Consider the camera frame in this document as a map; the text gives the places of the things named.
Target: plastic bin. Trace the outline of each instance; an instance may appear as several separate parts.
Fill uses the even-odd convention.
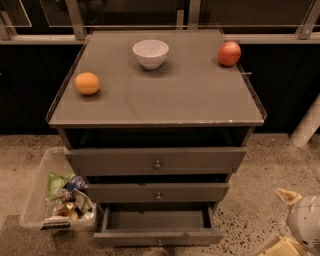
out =
[[[51,217],[52,213],[52,207],[48,207],[48,204],[45,202],[48,174],[54,172],[59,176],[65,176],[72,171],[70,164],[65,158],[63,147],[50,148],[45,152],[28,200],[20,216],[19,223],[22,227],[35,230],[43,229],[45,220]],[[90,220],[70,220],[69,218],[62,217],[61,219],[65,219],[63,225],[51,225],[47,226],[46,229],[95,231],[98,221],[96,204],[93,204],[92,213],[94,216]]]

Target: drawer handle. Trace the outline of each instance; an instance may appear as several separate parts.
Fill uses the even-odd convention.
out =
[[[160,170],[160,169],[161,169],[161,164],[160,164],[160,161],[159,161],[159,160],[157,160],[157,161],[154,163],[153,168],[156,169],[156,170]]]
[[[162,199],[162,195],[161,195],[160,192],[157,193],[156,199],[157,199],[157,200],[161,200],[161,199]]]

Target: white bowl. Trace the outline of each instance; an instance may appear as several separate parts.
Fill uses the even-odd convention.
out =
[[[158,68],[167,57],[169,46],[159,40],[144,40],[133,46],[137,61],[146,69]]]

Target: dresser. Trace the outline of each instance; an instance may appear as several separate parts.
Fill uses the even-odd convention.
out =
[[[169,45],[146,70],[132,47]],[[107,246],[209,245],[223,234],[213,214],[266,117],[240,66],[218,64],[219,30],[94,31],[48,113],[65,156],[100,206],[94,234]],[[83,96],[75,77],[93,72]]]

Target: speckled floor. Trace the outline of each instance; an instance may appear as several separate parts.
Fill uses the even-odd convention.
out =
[[[30,231],[19,215],[46,149],[61,146],[58,136],[0,136],[0,255],[144,255],[157,248],[103,248],[89,232]],[[248,153],[230,180],[231,188],[214,214],[222,241],[208,247],[162,248],[170,256],[255,256],[279,235],[290,236],[288,209],[276,188],[302,196],[318,194],[320,135],[303,148],[286,134],[254,134]]]

